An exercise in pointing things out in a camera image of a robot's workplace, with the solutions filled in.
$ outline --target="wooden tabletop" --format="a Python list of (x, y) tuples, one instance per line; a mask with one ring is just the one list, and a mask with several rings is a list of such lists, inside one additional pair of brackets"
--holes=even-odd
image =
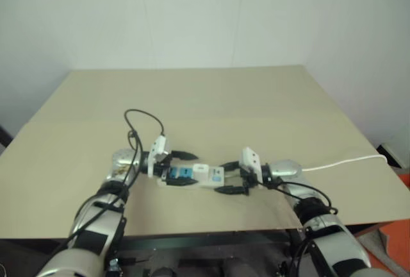
[[(245, 146), (263, 163), (290, 158), (303, 167), (376, 154), (301, 66), (74, 71), (0, 156), (0, 238), (67, 236), (113, 152), (127, 147), (127, 108), (157, 115), (172, 148), (205, 164), (237, 160)], [(140, 114), (131, 120), (149, 148), (159, 126)], [(410, 192), (381, 158), (305, 175), (332, 198), (345, 224), (410, 218)], [(143, 174), (125, 215), (126, 235), (300, 227), (278, 192), (226, 196), (159, 187)]]

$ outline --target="white wall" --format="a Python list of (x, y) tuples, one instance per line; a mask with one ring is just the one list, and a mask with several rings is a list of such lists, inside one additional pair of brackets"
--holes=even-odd
[(301, 63), (378, 144), (410, 112), (409, 1), (0, 0), (0, 124), (71, 69)]

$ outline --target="beige table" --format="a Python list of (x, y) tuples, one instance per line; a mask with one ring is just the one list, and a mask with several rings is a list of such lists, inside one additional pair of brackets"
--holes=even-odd
[[(375, 154), (374, 148), (301, 66), (173, 71), (74, 71), (0, 156), (1, 238), (65, 237), (82, 201), (127, 146), (123, 112), (157, 115), (174, 149), (201, 162), (237, 160), (250, 146), (263, 162), (304, 167)], [(159, 133), (132, 120), (147, 149)], [(410, 193), (380, 158), (306, 176), (346, 224), (410, 218)], [(126, 235), (299, 227), (274, 191), (225, 196), (158, 187), (141, 175), (126, 207)]]

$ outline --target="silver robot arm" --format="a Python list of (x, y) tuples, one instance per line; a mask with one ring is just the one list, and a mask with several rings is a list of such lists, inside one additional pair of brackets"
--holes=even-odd
[(134, 157), (134, 150), (122, 149), (113, 155), (113, 166), (97, 193), (89, 198), (78, 210), (70, 235), (86, 224), (108, 204), (120, 199), (105, 211), (46, 263), (38, 277), (101, 277), (105, 271), (109, 275), (122, 276), (116, 253), (124, 234), (126, 218), (124, 206), (128, 190), (138, 173), (141, 150)]
[(286, 196), (303, 225), (307, 238), (305, 250), (309, 251), (319, 276), (392, 276), (386, 271), (372, 269), (365, 249), (339, 218), (331, 213), (332, 209), (322, 202), (319, 193), (298, 185), (311, 186), (298, 163), (283, 160), (270, 164), (269, 170), (273, 184), (279, 182), (285, 191), (300, 198)]

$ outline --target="blue component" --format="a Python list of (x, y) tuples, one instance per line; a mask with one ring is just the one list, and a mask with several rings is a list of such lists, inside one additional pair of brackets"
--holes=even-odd
[(171, 167), (171, 172), (169, 173), (169, 177), (171, 179), (176, 179), (177, 178), (177, 172), (178, 172), (177, 167)]
[(192, 178), (192, 168), (180, 168), (178, 178)]

